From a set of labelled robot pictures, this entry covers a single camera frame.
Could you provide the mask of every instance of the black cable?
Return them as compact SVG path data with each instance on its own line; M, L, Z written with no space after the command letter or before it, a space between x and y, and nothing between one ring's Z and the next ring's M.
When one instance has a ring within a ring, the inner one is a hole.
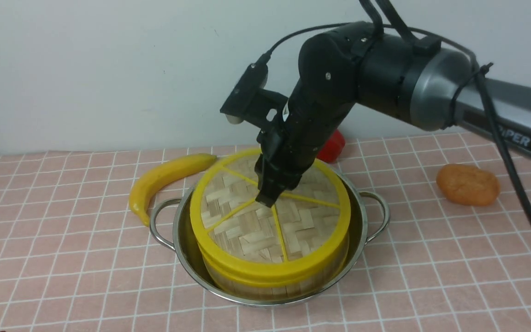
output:
M390 4L389 0L377 0L377 2L383 2ZM390 11L394 11L394 15L391 15L395 22L400 25L399 21L402 22L401 17L398 16L396 13L396 10L392 5L390 5L390 8L386 7L387 9L390 9ZM283 42L286 40L303 34L305 32L315 31L315 30L322 30L326 28L336 28L341 27L342 25L346 25L348 23L337 23L337 24L327 24L327 25L319 25L316 27L306 28L299 30L297 32L293 32L292 34L289 34L288 36L283 37L280 39L274 46L270 48L266 53L264 53L259 61L267 61L269 60L271 54L273 51L280 46ZM426 30L418 29L418 28L409 28L405 25L404 22L402 22L402 25L400 25L399 28L396 26L393 26L391 24L383 24L385 28L393 28L397 32L399 32L398 29L401 29L401 32L403 32L405 35L407 35L407 32L405 32L405 28L408 31L409 34L417 40L417 37L413 35L413 32L424 34L426 36L433 36L435 38L439 38L442 42L460 50L462 53L466 54L468 58L470 59L472 72L475 73L474 75L474 81L476 83L476 87L478 90L478 93L481 97L481 102L483 104L483 108L485 111L485 116L487 118L487 121L489 122L489 126L491 128L491 134L493 135L493 141L495 141L495 145L497 146L497 150L499 151L499 154L501 155L501 159L503 160L503 164L505 165L505 168L507 170L507 173L510 177L510 181L512 182L513 188L516 191L516 195L518 196L518 199L520 201L520 204L522 205L522 208L524 210L525 216L527 217L528 222L531 226L531 203L529 198L527 197L527 194L525 193L525 189L522 184L522 180L518 176L518 172L515 168L515 164L513 163L513 160L511 158L511 155L509 153L507 143L504 142L503 137L501 136L501 133L499 132L499 128L497 128L497 112L495 111L495 105L493 104L493 99L489 95L489 90L487 89L487 86L485 84L485 71L481 70L480 66L478 65L477 57L470 49L458 44L457 42L454 42L453 40L450 40L448 38L445 38L444 36L440 36L438 34L434 34L433 32L429 32Z
M392 25L392 28L398 32L399 36L409 44L415 44L418 40L417 37L413 35L411 29L407 27L405 21L403 21L399 13L396 12L395 7L392 6L392 3L389 0L376 0L376 2L386 16L386 19L388 19Z
M379 4L380 2L385 2L386 4L390 4L389 0L377 0L377 2L379 2ZM392 5L390 5L390 9L388 10L393 11L394 16L398 17L398 14L396 13L396 9L394 9ZM491 98L489 94L489 89L487 88L487 84L485 83L485 71L481 70L481 68L479 67L476 55L474 54L474 52L472 52L468 48L463 47L457 42L453 42L452 40L444 38L443 36L439 36L432 32L424 31L420 29L410 29L410 31L419 32L421 34L425 34L426 36L434 36L436 38L439 38L446 44L449 44L459 49L461 52L466 53L466 55L468 55L468 57L470 58L470 64L471 64L472 71L476 72L476 75L474 75L474 82L476 84L478 94L481 97L481 103L483 104L483 109L485 111L485 116L487 117L487 122L489 122L489 127L491 128L491 134L493 135L493 141L495 141L495 145L497 146L497 150L499 151L501 159L503 160L503 164L505 165L509 178L512 182L513 188L516 191L516 195L518 196L520 204L522 205L522 208L524 210L525 216L527 217L527 220L531 226L531 202L530 202L530 199L527 197L527 194L525 193L522 180L520 179L518 175L518 171L516 170L515 164L513 163L512 157L509 153L507 143L505 143L505 141L503 140L501 132L499 131L499 128L497 126L498 125L497 124L497 112L495 111L495 105L493 103L493 98Z
M507 169L509 178L512 181L513 188L515 189L516 194L518 195L518 199L520 201L520 204L522 204L522 208L524 210L525 216L527 217L527 220L529 221L530 226L531 226L530 199L527 197L527 194L525 193L525 189L523 187L522 181L520 177L518 176L518 172L516 171L515 164L513 163L512 156L510 156L509 154L509 149L507 147L507 144L504 142L503 137L501 136L501 132L499 131L499 128L497 128L497 113L495 112L495 105L493 105L493 99L489 95L487 84L485 84L484 74L478 73L474 77L474 82L476 83L478 93L481 96L481 101L483 103L485 115L487 116L487 121L489 122L489 126L491 127L491 133L493 134L495 145L497 145L497 149L499 150L501 159L503 159L503 164L505 164L505 168Z
M462 84L460 84L458 88L456 88L456 91L454 92L454 96L452 97L452 100L449 103L449 111L448 111L449 116L448 116L447 123L442 129L448 128L455 124L454 116L456 112L456 100L460 96L460 93L462 92L462 90L464 90L464 88L466 88L466 86L470 83L470 81L474 79L474 76L480 73L482 73L483 75L486 75L487 73L489 73L489 69L491 69L491 66L493 66L492 62L488 63L488 65L482 65L478 70L473 71L472 74L470 74L468 78L466 78L466 80L464 80L464 82L462 82Z
M374 25L375 36L383 34L384 25L382 23L382 16L380 15L380 13L378 13L375 6L370 2L370 0L360 0L360 4L372 20L372 24Z
M302 30L299 30L299 31L296 31L296 32L292 32L291 34L289 34L287 36L284 36L282 39L278 40L276 42L276 44L274 44L274 46L270 47L270 50L268 50L266 53L264 53L264 55L265 54L271 55L274 52L274 50L276 50L276 48L278 46L280 46L280 44L282 44L283 42L285 42L288 39L291 39L294 36L298 36L298 35L304 34L306 32L311 32L311 31L316 31L316 30L337 28L337 27L341 27L342 25L346 25L346 24L349 24L349 23L335 23L335 24L317 25L316 27L310 27L310 28L302 29Z

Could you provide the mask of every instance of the robotic arm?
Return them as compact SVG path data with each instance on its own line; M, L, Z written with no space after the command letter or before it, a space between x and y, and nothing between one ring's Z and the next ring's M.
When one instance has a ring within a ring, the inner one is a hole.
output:
M263 89L268 59L264 54L247 67L221 108L230 122L246 120L260 128L256 200L266 206L297 187L356 104L422 130L457 125L493 139L481 96L470 80L469 59L442 48L438 38L427 36L412 46L400 36L378 33L367 22L323 32L301 47L300 78L290 97ZM486 84L508 147L531 158L531 88L489 79ZM272 109L276 115L270 121Z

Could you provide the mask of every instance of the stainless steel pot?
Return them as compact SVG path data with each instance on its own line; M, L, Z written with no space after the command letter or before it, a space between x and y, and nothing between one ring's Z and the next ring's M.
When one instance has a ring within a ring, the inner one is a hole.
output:
M342 179L343 184L348 189L348 195L352 204L352 218L349 225L349 249L346 264L339 274L333 280L327 282L318 290L314 290L308 294L297 296L294 298L286 298L284 300L255 300L249 298L242 298L229 294L218 288L212 281L212 278L206 270L198 242L194 236L192 225L189 218L189 204L190 197L194 192L194 188L190 189L183 198L175 198L161 202L156 206L151 214L149 229L151 235L161 245L175 251L177 258L181 262L183 268L196 282L204 287L209 292L219 296L225 300L232 301L237 304L246 305L249 307L275 307L281 305L297 304L308 301L315 296L318 296L331 286L335 285L341 278L343 278L348 271L356 264L358 258L362 254L364 246L377 237L387 227L390 221L390 211L387 202L379 195L370 193L368 191L358 192L354 189L351 182L342 174L336 172ZM368 222L366 217L366 209L361 197L369 197L377 200L381 205L384 219L382 225L372 235L367 235ZM156 219L160 211L170 205L179 204L173 221L173 242L166 240L157 231Z

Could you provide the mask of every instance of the yellow rim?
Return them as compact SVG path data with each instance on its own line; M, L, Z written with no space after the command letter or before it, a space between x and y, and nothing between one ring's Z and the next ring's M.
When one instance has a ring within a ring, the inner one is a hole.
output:
M341 259L341 263L339 264L339 266L335 270L335 273L333 273L333 275L331 275L329 280L333 280L333 278L337 277L337 275L339 275L339 273L341 273L341 271L343 271L343 268L345 267L345 262L348 260L349 237L347 237L345 239L345 241L346 241L345 246L347 248L346 248L345 252L343 253L343 256L342 256L342 259ZM230 294L234 294L235 293L234 290L232 290L231 288L228 288L227 286L221 284L221 282L218 280L217 276L215 276L209 269L207 269L206 271L207 271L208 275L212 278L212 281L215 283L215 285L218 288L220 288L220 289L222 289L225 292L228 292Z
M227 164L238 158L259 153L261 153L259 149L242 151L236 155L219 160L219 162L209 168L200 181L198 181L196 189L194 189L194 193L192 194L190 201L190 220L194 235L196 235L198 245L200 246L200 250L204 255L206 263L218 273L232 281L240 282L248 286L285 286L312 277L337 257L338 250L341 250L341 244L348 232L351 206L349 203L348 192L341 179L323 162L315 160L314 166L323 172L331 183L333 183L337 195L339 196L339 206L337 206L339 209L339 220L337 221L337 227L327 242L304 258L295 261L284 261L283 263L277 264L248 262L228 254L212 241L208 235L207 229L204 227L200 208L202 196L211 179L218 172L225 170ZM302 196L297 195L284 196L293 199L302 198ZM284 248L284 238L280 237L280 234L278 234L278 237L280 238L280 245Z

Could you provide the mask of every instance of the white wall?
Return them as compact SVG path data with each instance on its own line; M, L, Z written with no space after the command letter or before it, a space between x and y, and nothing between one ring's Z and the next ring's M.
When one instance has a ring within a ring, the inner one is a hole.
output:
M393 4L531 86L531 1ZM0 153L253 143L218 112L245 66L289 32L358 19L357 0L0 0ZM307 37L274 54L268 89L290 93ZM362 107L341 129L419 132Z

